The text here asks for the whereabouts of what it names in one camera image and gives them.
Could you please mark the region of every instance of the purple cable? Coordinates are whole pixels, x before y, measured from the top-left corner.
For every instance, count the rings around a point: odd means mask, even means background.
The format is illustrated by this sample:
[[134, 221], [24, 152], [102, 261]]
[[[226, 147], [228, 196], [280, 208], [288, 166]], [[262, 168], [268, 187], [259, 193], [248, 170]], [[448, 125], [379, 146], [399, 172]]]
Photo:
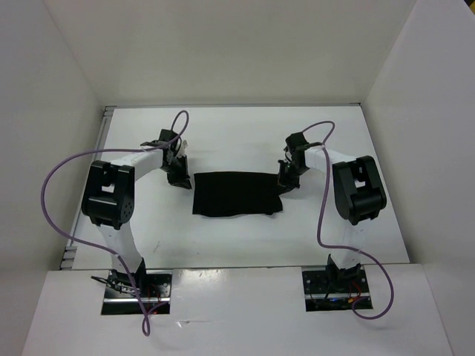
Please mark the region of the purple cable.
[[45, 194], [46, 194], [46, 187], [48, 186], [48, 183], [51, 179], [51, 177], [56, 173], [56, 171], [58, 171], [63, 165], [65, 165], [66, 163], [72, 161], [73, 159], [76, 159], [76, 158], [79, 158], [79, 157], [82, 157], [82, 156], [87, 156], [89, 154], [103, 154], [105, 152], [127, 152], [127, 153], [138, 153], [138, 152], [143, 152], [143, 151], [155, 151], [155, 150], [160, 150], [160, 149], [163, 149], [163, 148], [167, 148], [169, 145], [171, 145], [173, 142], [176, 142], [182, 135], [183, 133], [185, 132], [186, 128], [188, 127], [188, 123], [189, 123], [189, 113], [188, 111], [186, 110], [181, 110], [174, 118], [174, 121], [173, 121], [173, 125], [172, 127], [174, 127], [175, 125], [175, 122], [177, 121], [178, 117], [181, 116], [181, 114], [184, 113], [186, 115], [186, 122], [185, 122], [185, 125], [183, 126], [183, 129], [180, 131], [180, 133], [173, 139], [171, 139], [170, 141], [164, 143], [163, 145], [161, 146], [157, 146], [157, 147], [153, 147], [153, 148], [149, 148], [149, 149], [146, 149], [146, 150], [140, 150], [140, 149], [128, 149], [128, 148], [106, 148], [106, 149], [102, 149], [102, 150], [91, 150], [91, 151], [85, 151], [85, 152], [81, 152], [79, 154], [74, 154], [73, 156], [70, 156], [64, 160], [62, 160], [60, 163], [58, 163], [52, 170], [50, 173], [47, 174], [46, 178], [45, 178], [45, 181], [43, 182], [43, 185], [42, 185], [42, 190], [41, 190], [41, 204], [42, 204], [42, 211], [43, 211], [43, 215], [45, 216], [45, 219], [47, 221], [48, 224], [50, 224], [50, 226], [58, 233], [60, 234], [61, 236], [63, 237], [66, 237], [67, 239], [70, 239], [76, 243], [82, 243], [84, 245], [88, 245], [88, 246], [91, 246], [91, 247], [95, 247], [95, 248], [100, 248], [101, 250], [104, 250], [104, 251], [107, 251], [108, 253], [114, 255], [115, 257], [117, 257], [117, 259], [119, 260], [119, 262], [122, 264], [122, 266], [124, 267], [125, 269], [125, 273], [127, 274], [127, 277], [128, 279], [130, 280], [130, 283], [131, 283], [131, 287], [132, 289], [134, 290], [134, 293], [135, 293], [135, 296], [137, 298], [137, 302], [139, 303], [139, 307], [140, 307], [140, 311], [142, 312], [143, 314], [143, 322], [142, 322], [142, 332], [145, 336], [149, 336], [150, 335], [150, 320], [148, 319], [148, 316], [150, 315], [150, 313], [152, 313], [156, 308], [158, 308], [159, 306], [161, 306], [163, 303], [159, 303], [157, 304], [156, 306], [154, 306], [154, 308], [152, 308], [151, 310], [149, 311], [146, 311], [145, 309], [145, 306], [143, 305], [143, 302], [142, 302], [142, 299], [140, 298], [140, 292], [139, 292], [139, 289], [137, 288], [136, 284], [135, 284], [135, 279], [132, 277], [132, 273], [129, 269], [129, 267], [127, 266], [127, 264], [125, 263], [124, 259], [119, 256], [119, 254], [117, 252], [115, 252], [112, 248], [109, 248], [109, 247], [106, 247], [106, 246], [102, 246], [102, 245], [99, 245], [97, 243], [91, 243], [89, 241], [85, 241], [85, 240], [81, 240], [81, 239], [78, 239], [76, 237], [73, 237], [71, 235], [69, 235], [67, 232], [63, 231], [59, 226], [57, 226], [54, 221], [51, 219], [49, 213], [48, 213], [48, 210], [46, 209], [46, 202], [45, 202]]
[[[330, 132], [327, 134], [327, 136], [325, 137], [323, 143], [325, 144], [325, 142], [328, 140], [328, 138], [330, 137], [330, 135], [333, 133], [333, 130], [335, 130], [335, 123], [333, 121], [322, 121], [322, 122], [317, 122], [316, 124], [313, 124], [313, 125], [310, 125], [308, 128], [305, 128], [302, 132], [305, 132], [307, 131], [308, 129], [310, 128], [313, 128], [317, 125], [321, 125], [321, 124], [331, 124], [332, 125], [332, 129], [330, 130]], [[372, 255], [368, 254], [367, 252], [364, 252], [362, 250], [359, 250], [355, 247], [352, 247], [352, 246], [345, 246], [345, 245], [327, 245], [326, 243], [323, 243], [321, 241], [321, 226], [323, 225], [323, 221], [324, 221], [324, 213], [325, 213], [325, 207], [327, 205], [327, 198], [328, 198], [328, 191], [330, 190], [330, 156], [328, 155], [328, 151], [327, 149], [325, 148], [325, 145], [322, 145], [321, 146], [322, 148], [322, 151], [324, 152], [325, 154], [325, 159], [327, 161], [327, 176], [325, 178], [325, 190], [324, 190], [324, 198], [322, 199], [321, 201], [321, 207], [320, 207], [320, 215], [318, 216], [318, 225], [317, 225], [317, 242], [318, 244], [323, 247], [323, 248], [331, 248], [331, 249], [340, 249], [340, 250], [351, 250], [351, 251], [355, 251], [355, 252], [358, 252], [359, 254], [362, 254], [363, 256], [366, 256], [368, 257], [369, 259], [371, 259], [376, 265], [378, 265], [378, 267], [383, 271], [385, 277], [387, 278], [387, 282], [389, 283], [389, 288], [391, 290], [391, 296], [390, 296], [390, 300], [389, 300], [389, 303], [387, 304], [387, 307], [385, 310], [383, 310], [381, 313], [377, 314], [377, 315], [374, 315], [372, 317], [367, 317], [365, 315], [361, 315], [359, 314], [355, 307], [356, 307], [356, 304], [358, 304], [359, 302], [361, 302], [363, 299], [367, 299], [368, 297], [361, 297], [361, 298], [358, 298], [357, 300], [355, 300], [354, 302], [352, 302], [351, 304], [351, 309], [353, 310], [353, 313], [355, 313], [358, 317], [360, 317], [361, 319], [365, 319], [365, 320], [375, 320], [375, 319], [379, 319], [380, 317], [383, 317], [384, 315], [386, 315], [389, 310], [391, 309], [391, 306], [393, 306], [393, 302], [394, 302], [394, 285], [393, 285], [393, 281], [391, 280], [391, 277], [389, 276], [389, 274], [387, 273], [386, 269], [384, 268], [384, 266], [375, 258], [373, 257]]]

